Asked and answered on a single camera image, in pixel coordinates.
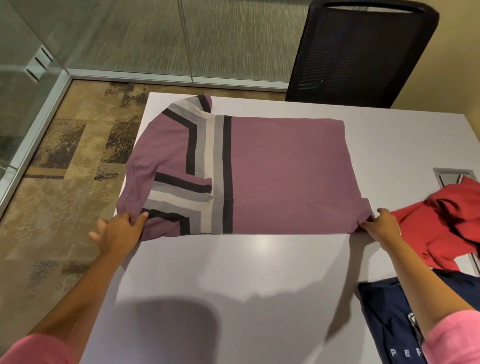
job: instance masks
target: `hand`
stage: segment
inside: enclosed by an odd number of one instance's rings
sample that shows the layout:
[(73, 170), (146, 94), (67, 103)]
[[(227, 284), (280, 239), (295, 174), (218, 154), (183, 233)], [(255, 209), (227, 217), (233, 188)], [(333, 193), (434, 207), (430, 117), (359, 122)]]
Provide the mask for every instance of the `hand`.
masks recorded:
[(148, 212), (141, 214), (133, 226), (130, 224), (130, 218), (130, 214), (124, 212), (114, 216), (112, 220), (97, 221), (98, 231), (91, 231), (88, 236), (97, 244), (101, 255), (114, 254), (123, 260), (137, 244), (147, 221)]
[(390, 214), (386, 208), (379, 208), (379, 217), (373, 222), (362, 221), (359, 226), (370, 234), (372, 238), (378, 241), (383, 249), (390, 243), (401, 238), (400, 227), (395, 216)]

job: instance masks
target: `chair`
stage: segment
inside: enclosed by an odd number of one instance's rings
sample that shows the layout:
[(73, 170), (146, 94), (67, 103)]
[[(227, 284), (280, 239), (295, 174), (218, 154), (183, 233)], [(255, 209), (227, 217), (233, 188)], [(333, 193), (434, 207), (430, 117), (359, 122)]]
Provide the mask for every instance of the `chair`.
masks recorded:
[(314, 0), (285, 101), (389, 108), (439, 14), (403, 0)]

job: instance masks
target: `tabletop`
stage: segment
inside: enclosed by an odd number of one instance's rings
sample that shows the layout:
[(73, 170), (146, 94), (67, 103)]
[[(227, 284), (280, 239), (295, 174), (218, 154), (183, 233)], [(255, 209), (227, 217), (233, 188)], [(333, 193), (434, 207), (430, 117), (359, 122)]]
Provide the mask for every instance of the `tabletop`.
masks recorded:
[[(138, 137), (171, 102), (150, 93)], [(343, 120), (362, 197), (391, 210), (439, 189), (433, 168), (473, 170), (460, 114), (212, 97), (215, 114)], [(380, 363), (355, 296), (395, 276), (354, 235), (196, 235), (140, 244), (117, 271), (82, 363)], [(468, 256), (457, 260), (476, 274)]]

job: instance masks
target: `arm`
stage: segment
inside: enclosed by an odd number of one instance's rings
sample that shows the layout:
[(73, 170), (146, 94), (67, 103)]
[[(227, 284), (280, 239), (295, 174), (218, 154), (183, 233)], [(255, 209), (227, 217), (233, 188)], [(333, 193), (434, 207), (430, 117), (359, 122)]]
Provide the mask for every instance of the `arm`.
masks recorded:
[(364, 221), (360, 226), (380, 243), (392, 259), (398, 280), (424, 336), (428, 337), (432, 328), (450, 314), (475, 310), (438, 278), (402, 239), (398, 223), (390, 211), (380, 208), (378, 212), (380, 216), (374, 222)]
[(98, 231), (89, 234), (100, 249), (100, 255), (90, 269), (60, 302), (29, 332), (54, 336), (70, 346), (79, 362), (90, 337), (110, 281), (127, 254), (136, 245), (148, 217), (140, 215), (130, 225), (130, 215), (124, 213), (111, 221), (99, 220)]

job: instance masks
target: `pink sleeve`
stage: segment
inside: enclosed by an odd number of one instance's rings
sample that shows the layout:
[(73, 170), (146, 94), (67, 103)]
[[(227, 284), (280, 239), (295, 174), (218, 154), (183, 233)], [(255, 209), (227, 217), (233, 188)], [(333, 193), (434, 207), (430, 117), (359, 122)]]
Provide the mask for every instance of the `pink sleeve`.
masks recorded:
[(74, 364), (70, 348), (60, 339), (34, 334), (17, 341), (0, 358), (0, 364)]
[(447, 316), (428, 335), (423, 351), (430, 364), (480, 363), (480, 312)]

